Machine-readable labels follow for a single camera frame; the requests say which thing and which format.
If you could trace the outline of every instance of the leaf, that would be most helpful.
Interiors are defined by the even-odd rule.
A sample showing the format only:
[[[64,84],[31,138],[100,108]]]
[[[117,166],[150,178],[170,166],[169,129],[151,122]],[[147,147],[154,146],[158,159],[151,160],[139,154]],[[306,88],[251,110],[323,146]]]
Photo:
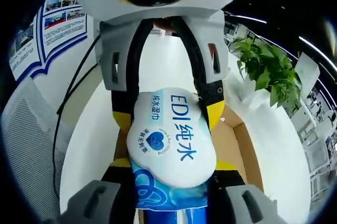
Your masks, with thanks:
[[[242,37],[237,37],[236,39],[234,39],[234,41],[232,42],[232,44],[236,44],[238,42],[244,41],[244,38]]]
[[[270,92],[270,106],[274,106],[275,103],[278,101],[279,97],[277,95],[276,88],[272,86],[272,90]]]
[[[258,47],[258,45],[256,45],[256,44],[252,44],[251,45],[251,51],[259,54],[260,53],[260,47]]]
[[[294,71],[286,69],[284,70],[284,73],[286,75],[288,83],[290,83],[291,85],[294,84],[295,83]]]
[[[251,50],[251,45],[244,41],[236,43],[235,48],[238,47],[242,48],[243,50]]]
[[[260,44],[261,54],[266,57],[274,57],[274,54],[270,51],[270,46],[268,44]]]
[[[280,62],[283,62],[283,59],[287,58],[286,54],[280,48],[276,47],[275,45],[272,45],[272,50],[273,50],[274,55],[280,59]]]
[[[289,107],[291,109],[293,109],[294,106],[295,106],[295,100],[296,100],[296,92],[294,90],[294,87],[290,87],[290,89],[289,89],[288,103],[289,103]]]
[[[252,45],[253,44],[253,39],[251,39],[251,38],[247,38],[247,43],[249,44],[249,45]]]
[[[287,101],[287,99],[289,98],[289,92],[287,91],[288,90],[287,87],[282,86],[280,89],[276,90],[278,90],[278,97],[279,97],[277,102],[283,103]]]
[[[260,70],[260,63],[255,58],[245,62],[245,69],[249,75],[250,80],[257,81],[262,72],[262,69]]]
[[[241,57],[240,57],[240,60],[242,62],[247,62],[249,59],[252,58],[252,52],[251,51],[247,51],[247,52],[244,52]]]
[[[296,100],[295,101],[295,106],[296,106],[297,109],[299,109],[300,107],[302,107],[302,104],[301,104],[301,102],[299,100]]]
[[[297,74],[297,72],[296,71],[294,71],[295,72],[295,78],[296,78],[296,80],[301,84],[301,86],[302,86],[302,82],[301,82],[301,79],[300,79],[300,77],[299,77],[299,75]]]
[[[283,59],[283,62],[282,62],[282,63],[283,63],[283,65],[284,65],[286,68],[288,68],[288,69],[292,68],[292,64],[291,64],[289,58],[285,57],[285,58]]]
[[[269,75],[270,75],[270,73],[268,72],[268,69],[265,68],[264,72],[258,77],[258,79],[256,81],[255,90],[260,90],[260,89],[268,87],[269,81],[270,81]]]
[[[243,75],[242,75],[242,61],[238,60],[237,61],[237,66],[239,68],[240,75],[241,75],[241,77],[243,79]]]
[[[294,88],[295,88],[295,93],[296,93],[296,96],[297,96],[296,98],[301,99],[301,92],[302,92],[301,88],[297,85],[294,85]]]
[[[244,47],[236,47],[233,52],[247,52]]]

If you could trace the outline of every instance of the cardboard surface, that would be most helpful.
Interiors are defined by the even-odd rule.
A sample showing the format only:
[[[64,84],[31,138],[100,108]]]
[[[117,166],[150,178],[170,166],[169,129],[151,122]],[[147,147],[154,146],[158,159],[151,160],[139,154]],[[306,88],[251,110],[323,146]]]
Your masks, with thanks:
[[[228,106],[222,117],[211,131],[217,159],[235,165],[247,184],[252,184],[263,191],[259,163],[249,132],[241,120]]]
[[[211,134],[216,151],[216,158],[234,165],[239,171],[243,181],[247,183],[245,167],[234,129],[222,121],[219,121]]]

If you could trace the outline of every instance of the blue packaging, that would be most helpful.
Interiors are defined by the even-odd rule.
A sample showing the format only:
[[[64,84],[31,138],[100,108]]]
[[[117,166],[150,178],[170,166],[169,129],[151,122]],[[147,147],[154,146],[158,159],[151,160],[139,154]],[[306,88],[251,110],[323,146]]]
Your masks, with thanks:
[[[136,208],[154,211],[177,211],[207,206],[207,185],[189,189],[165,185],[131,160],[138,195]]]
[[[146,211],[147,224],[206,224],[206,208],[181,211]]]

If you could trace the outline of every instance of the green plant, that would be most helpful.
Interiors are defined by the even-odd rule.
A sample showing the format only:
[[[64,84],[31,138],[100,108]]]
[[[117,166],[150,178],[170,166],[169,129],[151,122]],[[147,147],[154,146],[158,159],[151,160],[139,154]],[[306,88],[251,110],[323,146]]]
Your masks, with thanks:
[[[300,107],[302,83],[285,52],[265,42],[234,41],[235,52],[241,52],[237,61],[240,74],[244,70],[250,80],[256,81],[255,90],[265,88],[271,93],[270,106],[288,103],[290,108]]]

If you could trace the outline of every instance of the ceiling light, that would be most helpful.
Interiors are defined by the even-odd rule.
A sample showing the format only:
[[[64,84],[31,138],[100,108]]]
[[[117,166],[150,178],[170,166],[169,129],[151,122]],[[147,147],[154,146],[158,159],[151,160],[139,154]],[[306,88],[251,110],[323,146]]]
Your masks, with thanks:
[[[322,63],[319,63],[321,66],[322,66],[322,68],[330,75],[330,77],[333,79],[333,81],[335,81],[336,82],[336,79],[331,75],[331,73],[328,71],[328,69],[326,69],[326,67],[324,66],[324,65],[322,65]]]
[[[322,90],[320,90],[320,93],[321,93],[321,95],[323,96],[323,98],[324,98],[325,102],[327,103],[327,105],[330,107],[330,109],[333,110],[332,107],[331,107],[331,105],[330,105],[330,103],[328,102],[326,96],[325,96],[324,93],[322,92]]]
[[[328,56],[326,54],[324,54],[323,52],[321,52],[316,46],[314,46],[312,43],[310,43],[309,41],[307,41],[306,39],[304,39],[303,37],[299,36],[299,39],[303,42],[305,42],[306,44],[308,44],[311,48],[313,48],[315,51],[317,51],[319,54],[321,54],[326,61],[328,61],[328,63],[332,66],[332,68],[337,72],[337,67],[335,66],[335,64],[333,63],[333,61],[331,61]]]
[[[323,88],[325,89],[325,91],[327,92],[327,94],[329,94],[329,96],[330,96],[333,104],[335,105],[335,107],[337,107],[337,105],[336,105],[334,99],[332,98],[331,94],[329,93],[328,89],[323,85],[323,83],[320,81],[320,79],[318,79],[318,81],[319,81],[319,83],[321,83],[321,85],[323,86]]]
[[[287,52],[288,54],[292,55],[294,58],[296,58],[297,60],[299,60],[299,59],[298,59],[297,57],[295,57],[293,54],[291,54],[290,52],[288,52],[285,48],[282,48],[280,45],[274,43],[273,41],[270,41],[269,39],[267,39],[267,38],[265,38],[265,37],[263,37],[263,36],[259,36],[259,35],[257,35],[257,36],[258,36],[259,38],[262,38],[262,39],[264,39],[264,40],[266,40],[266,41],[272,43],[273,45],[276,45],[277,47],[283,49],[285,52]]]
[[[332,56],[335,56],[336,54],[336,35],[335,35],[335,30],[333,28],[333,25],[331,22],[326,21],[324,22],[324,29],[326,32],[326,35],[328,36],[331,51],[332,51]]]
[[[253,18],[253,17],[242,16],[242,15],[233,15],[233,16],[239,17],[239,18],[244,18],[244,19],[249,19],[249,20],[253,20],[253,21],[257,21],[257,22],[260,22],[260,23],[267,23],[264,20],[256,19],[256,18]]]
[[[231,12],[224,11],[225,14],[233,15]]]

